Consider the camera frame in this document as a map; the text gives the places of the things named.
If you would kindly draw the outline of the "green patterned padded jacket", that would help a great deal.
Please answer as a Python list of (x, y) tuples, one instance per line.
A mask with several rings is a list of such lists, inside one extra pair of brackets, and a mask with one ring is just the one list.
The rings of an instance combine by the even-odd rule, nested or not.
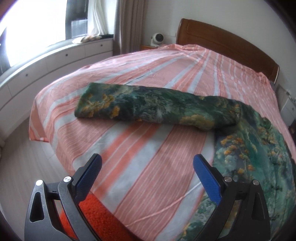
[(213, 166), (237, 181), (260, 181), (271, 237), (281, 233), (295, 208), (295, 162), (287, 143), (269, 119), (243, 102), (165, 88), (91, 83), (75, 116), (214, 131)]

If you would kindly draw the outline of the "orange fuzzy garment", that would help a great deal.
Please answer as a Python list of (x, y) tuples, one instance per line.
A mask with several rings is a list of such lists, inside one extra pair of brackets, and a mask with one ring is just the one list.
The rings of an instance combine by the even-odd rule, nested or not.
[(140, 240), (130, 232), (93, 193), (89, 193), (79, 207), (86, 220), (102, 240), (137, 241)]

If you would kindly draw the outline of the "pink striped bed sheet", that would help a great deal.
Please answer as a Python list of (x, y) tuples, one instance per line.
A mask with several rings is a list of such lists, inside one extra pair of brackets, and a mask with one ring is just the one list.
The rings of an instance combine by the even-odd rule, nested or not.
[(271, 235), (295, 207), (295, 145), (271, 82), (199, 45), (168, 45), (85, 66), (42, 89), (29, 125), (73, 174), (94, 154), (91, 191), (142, 240), (192, 240), (215, 205), (193, 169), (258, 180)]

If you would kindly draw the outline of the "white bedside drawer cabinet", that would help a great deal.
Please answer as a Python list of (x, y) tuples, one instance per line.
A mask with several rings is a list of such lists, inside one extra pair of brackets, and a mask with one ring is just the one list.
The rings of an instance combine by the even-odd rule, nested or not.
[(276, 98), (280, 115), (289, 128), (295, 122), (295, 97), (281, 85), (276, 87)]

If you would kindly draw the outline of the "white window bench cabinet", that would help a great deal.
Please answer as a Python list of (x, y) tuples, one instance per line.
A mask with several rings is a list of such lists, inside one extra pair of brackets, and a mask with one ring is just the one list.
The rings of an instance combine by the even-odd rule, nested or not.
[(1, 140), (29, 117), (35, 96), (53, 81), (111, 57), (111, 38), (70, 43), (49, 51), (1, 76)]

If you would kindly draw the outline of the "wooden headboard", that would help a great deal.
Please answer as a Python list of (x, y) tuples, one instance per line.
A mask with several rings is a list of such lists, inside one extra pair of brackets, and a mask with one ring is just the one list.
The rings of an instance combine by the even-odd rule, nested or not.
[(227, 30), (200, 21), (182, 19), (176, 43), (199, 45), (226, 56), (276, 83), (280, 66), (255, 45)]

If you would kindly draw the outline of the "white round fan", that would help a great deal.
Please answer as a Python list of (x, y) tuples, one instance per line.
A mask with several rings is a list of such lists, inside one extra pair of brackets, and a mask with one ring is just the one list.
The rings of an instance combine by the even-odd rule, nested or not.
[(155, 33), (151, 37), (151, 46), (159, 47), (164, 41), (164, 36), (161, 33)]

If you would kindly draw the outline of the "white sheer curtain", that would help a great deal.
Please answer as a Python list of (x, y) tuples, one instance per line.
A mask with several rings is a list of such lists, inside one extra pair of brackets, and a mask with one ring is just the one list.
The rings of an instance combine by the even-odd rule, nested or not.
[(89, 0), (87, 13), (87, 34), (114, 34), (117, 1)]

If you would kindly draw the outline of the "beige curtain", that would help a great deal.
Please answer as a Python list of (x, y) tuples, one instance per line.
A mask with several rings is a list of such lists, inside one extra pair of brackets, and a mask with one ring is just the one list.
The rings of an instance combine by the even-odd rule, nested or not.
[(145, 3), (141, 0), (117, 1), (113, 36), (113, 54), (137, 52), (142, 40)]

